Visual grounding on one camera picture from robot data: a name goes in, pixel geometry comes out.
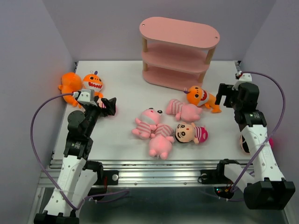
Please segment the boy doll pink pants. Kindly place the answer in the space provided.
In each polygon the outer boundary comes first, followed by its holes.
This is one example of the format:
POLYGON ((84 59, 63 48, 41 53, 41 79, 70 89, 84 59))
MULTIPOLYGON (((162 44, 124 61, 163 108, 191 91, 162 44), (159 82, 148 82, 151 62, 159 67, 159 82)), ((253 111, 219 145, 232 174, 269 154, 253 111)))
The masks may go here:
POLYGON ((203 143, 208 139, 208 131, 205 126, 196 126, 194 123, 185 122, 178 124, 174 133, 179 143, 193 141, 195 144, 203 143))
MULTIPOLYGON (((269 144, 271 147, 274 146, 272 138, 269 139, 269 144)), ((249 148, 248 148, 247 142, 242 135, 240 135, 240 147, 244 152, 249 153, 249 148)))
POLYGON ((101 107, 101 108, 106 108, 106 106, 104 105, 103 102, 101 102, 100 107, 101 107))

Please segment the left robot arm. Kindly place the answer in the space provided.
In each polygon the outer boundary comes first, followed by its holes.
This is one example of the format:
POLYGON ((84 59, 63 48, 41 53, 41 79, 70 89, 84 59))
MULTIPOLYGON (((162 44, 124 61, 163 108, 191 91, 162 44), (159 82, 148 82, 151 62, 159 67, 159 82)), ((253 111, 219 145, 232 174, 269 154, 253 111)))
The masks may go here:
POLYGON ((94 97, 80 103, 85 111, 75 110, 68 115, 61 171, 57 181, 47 174, 55 188, 43 212, 35 215, 35 224, 78 224, 91 187, 103 181, 102 163, 88 160, 93 145, 91 134, 99 117, 115 115, 116 98, 102 98, 104 107, 94 97))

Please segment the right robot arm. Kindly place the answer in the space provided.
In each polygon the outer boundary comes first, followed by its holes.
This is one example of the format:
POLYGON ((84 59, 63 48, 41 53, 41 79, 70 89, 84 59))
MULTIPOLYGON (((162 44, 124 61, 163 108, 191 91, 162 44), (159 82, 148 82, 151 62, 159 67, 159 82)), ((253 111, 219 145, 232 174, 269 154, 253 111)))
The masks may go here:
POLYGON ((251 210, 283 210, 295 193, 295 185, 285 179, 274 158, 265 117, 256 108, 258 86, 249 82, 237 86, 220 84, 217 105, 222 97, 225 97, 224 106, 234 109, 251 159, 244 168, 237 162, 225 161, 215 170, 216 179, 231 180, 231 189, 238 188, 243 193, 244 202, 251 210))

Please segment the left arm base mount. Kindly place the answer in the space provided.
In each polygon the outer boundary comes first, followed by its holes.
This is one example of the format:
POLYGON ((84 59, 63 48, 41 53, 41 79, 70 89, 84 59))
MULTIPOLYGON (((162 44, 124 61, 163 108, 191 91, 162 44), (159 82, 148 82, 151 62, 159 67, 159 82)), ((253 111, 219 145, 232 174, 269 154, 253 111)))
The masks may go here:
POLYGON ((105 194, 107 193, 108 186, 116 186, 119 182, 118 170, 104 170, 103 176, 98 177, 95 184, 89 190, 87 196, 105 194))

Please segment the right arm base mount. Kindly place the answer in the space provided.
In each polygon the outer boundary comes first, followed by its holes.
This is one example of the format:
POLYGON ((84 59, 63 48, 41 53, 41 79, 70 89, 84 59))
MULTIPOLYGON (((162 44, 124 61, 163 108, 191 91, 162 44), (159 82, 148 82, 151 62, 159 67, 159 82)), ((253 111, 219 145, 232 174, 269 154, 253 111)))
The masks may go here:
POLYGON ((201 184, 225 184, 225 187, 214 187, 215 194, 220 198, 231 199, 234 193, 230 192, 233 182, 224 175, 225 165, 240 164, 235 160, 220 160, 216 169, 202 169, 198 182, 201 184))

